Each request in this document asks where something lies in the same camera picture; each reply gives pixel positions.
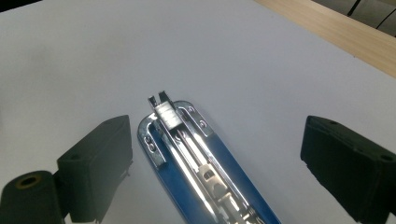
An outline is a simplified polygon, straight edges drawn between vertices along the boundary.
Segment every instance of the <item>blue stapler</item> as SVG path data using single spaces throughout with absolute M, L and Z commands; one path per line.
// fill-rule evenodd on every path
M 138 139 L 187 223 L 280 223 L 197 109 L 159 93 Z

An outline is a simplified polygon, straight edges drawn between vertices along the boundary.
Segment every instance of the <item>white table surface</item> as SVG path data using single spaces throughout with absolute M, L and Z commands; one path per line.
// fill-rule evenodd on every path
M 183 223 L 135 136 L 147 98 L 195 104 L 283 223 L 355 223 L 300 160 L 305 118 L 396 152 L 396 79 L 249 0 L 43 1 L 0 13 L 0 186 L 128 114 L 106 223 Z

